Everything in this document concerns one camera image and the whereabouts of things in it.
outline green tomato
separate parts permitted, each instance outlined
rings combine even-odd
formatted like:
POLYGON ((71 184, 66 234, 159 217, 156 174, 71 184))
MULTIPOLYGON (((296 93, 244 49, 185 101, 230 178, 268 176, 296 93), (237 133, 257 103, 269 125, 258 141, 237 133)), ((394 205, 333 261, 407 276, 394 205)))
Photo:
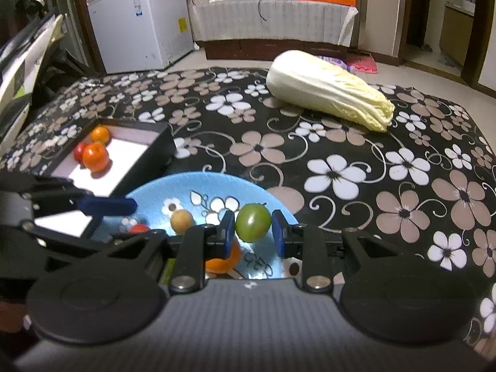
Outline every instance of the green tomato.
POLYGON ((261 204, 246 204, 236 219, 236 233, 247 243, 262 239, 270 228, 270 212, 261 204))

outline table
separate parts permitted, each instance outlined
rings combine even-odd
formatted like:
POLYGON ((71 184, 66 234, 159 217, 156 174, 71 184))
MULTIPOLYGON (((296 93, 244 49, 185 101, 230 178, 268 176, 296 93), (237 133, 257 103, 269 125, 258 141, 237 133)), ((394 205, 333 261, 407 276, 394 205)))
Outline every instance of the table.
POLYGON ((480 298, 462 339, 487 352, 496 319, 496 176, 484 135, 455 103, 373 86, 396 106, 387 133, 275 99, 267 71, 208 68, 82 79, 19 135, 0 168, 42 175, 95 116, 168 122, 169 172, 226 172, 326 233, 364 228, 453 273, 480 298))

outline door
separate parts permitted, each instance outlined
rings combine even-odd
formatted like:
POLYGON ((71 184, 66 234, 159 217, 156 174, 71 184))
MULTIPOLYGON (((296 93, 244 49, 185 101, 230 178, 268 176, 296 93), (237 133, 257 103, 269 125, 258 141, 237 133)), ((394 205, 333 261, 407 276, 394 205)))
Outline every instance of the door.
POLYGON ((422 47, 426 37, 430 0, 412 0, 407 43, 422 47))

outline gray ribbed surface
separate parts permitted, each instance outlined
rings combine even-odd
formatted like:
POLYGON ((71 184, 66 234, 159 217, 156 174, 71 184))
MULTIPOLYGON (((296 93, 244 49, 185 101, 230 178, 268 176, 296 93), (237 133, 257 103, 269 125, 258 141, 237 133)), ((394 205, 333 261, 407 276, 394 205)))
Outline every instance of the gray ribbed surface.
POLYGON ((130 339, 95 348, 43 342, 18 360, 25 371, 477 371, 485 366, 461 342, 401 348, 359 333, 328 297, 291 280, 210 280, 174 297, 130 339))

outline round black disc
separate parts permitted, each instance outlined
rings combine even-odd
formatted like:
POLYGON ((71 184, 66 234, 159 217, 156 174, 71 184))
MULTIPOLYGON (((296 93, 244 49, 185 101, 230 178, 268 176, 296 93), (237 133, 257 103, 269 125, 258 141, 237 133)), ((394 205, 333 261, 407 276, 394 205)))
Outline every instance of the round black disc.
POLYGON ((346 280, 340 303, 361 331, 403 344, 449 340, 474 314, 468 282, 413 256, 367 262, 346 280))
POLYGON ((146 327, 165 301, 163 291, 132 262, 84 261, 36 282, 26 304, 36 330, 68 344, 117 341, 146 327))

